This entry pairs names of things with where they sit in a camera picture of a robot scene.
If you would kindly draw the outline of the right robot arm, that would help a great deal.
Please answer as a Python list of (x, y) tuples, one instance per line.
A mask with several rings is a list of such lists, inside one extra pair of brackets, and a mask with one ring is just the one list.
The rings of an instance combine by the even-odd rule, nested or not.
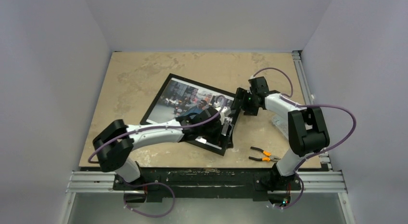
[(300, 163), (318, 153), (330, 143), (325, 119), (320, 107), (302, 106), (276, 90), (270, 90), (264, 77), (249, 79), (248, 89), (237, 88), (233, 107), (247, 116), (256, 116), (259, 109), (271, 111), (287, 120), (289, 150), (273, 165), (271, 185), (281, 189), (289, 182)]

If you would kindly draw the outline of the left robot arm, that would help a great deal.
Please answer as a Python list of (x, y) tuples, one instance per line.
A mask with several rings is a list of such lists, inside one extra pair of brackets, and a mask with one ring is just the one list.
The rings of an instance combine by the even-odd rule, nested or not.
[(151, 125), (125, 125), (123, 120), (115, 120), (94, 138), (95, 151), (89, 157), (89, 163), (98, 164), (102, 172), (115, 172), (130, 189), (137, 190), (143, 185), (143, 176), (138, 163), (129, 157), (132, 151), (160, 143), (193, 141), (199, 137), (218, 139), (230, 113), (229, 107), (219, 106)]

